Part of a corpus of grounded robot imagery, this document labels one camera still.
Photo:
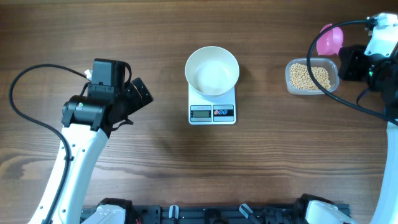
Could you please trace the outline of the pink plastic scoop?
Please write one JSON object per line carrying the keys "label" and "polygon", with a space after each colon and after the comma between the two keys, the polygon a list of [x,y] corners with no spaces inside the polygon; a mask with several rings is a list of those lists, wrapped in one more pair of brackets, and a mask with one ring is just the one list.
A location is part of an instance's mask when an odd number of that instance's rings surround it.
{"label": "pink plastic scoop", "polygon": [[344,35],[339,27],[335,27],[323,34],[317,41],[318,55],[334,55],[339,53],[343,46]]}

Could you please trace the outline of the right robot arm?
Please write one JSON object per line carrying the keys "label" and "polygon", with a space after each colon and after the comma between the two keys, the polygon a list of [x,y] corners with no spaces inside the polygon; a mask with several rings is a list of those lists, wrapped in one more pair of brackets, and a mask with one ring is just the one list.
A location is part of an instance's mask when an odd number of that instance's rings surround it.
{"label": "right robot arm", "polygon": [[[342,47],[338,53],[342,80],[365,82],[364,90],[380,92],[385,104],[383,115],[397,121],[397,57],[366,55],[366,47]],[[387,124],[387,159],[379,200],[371,223],[397,223],[397,125]]]}

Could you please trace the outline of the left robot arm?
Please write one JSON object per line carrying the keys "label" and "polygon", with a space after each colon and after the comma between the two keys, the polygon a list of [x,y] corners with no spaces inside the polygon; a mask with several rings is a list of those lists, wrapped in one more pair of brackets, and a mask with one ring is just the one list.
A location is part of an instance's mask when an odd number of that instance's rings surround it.
{"label": "left robot arm", "polygon": [[85,94],[63,106],[59,152],[31,223],[78,223],[96,161],[111,133],[133,122],[129,115],[152,102],[140,78],[118,60],[95,59]]}

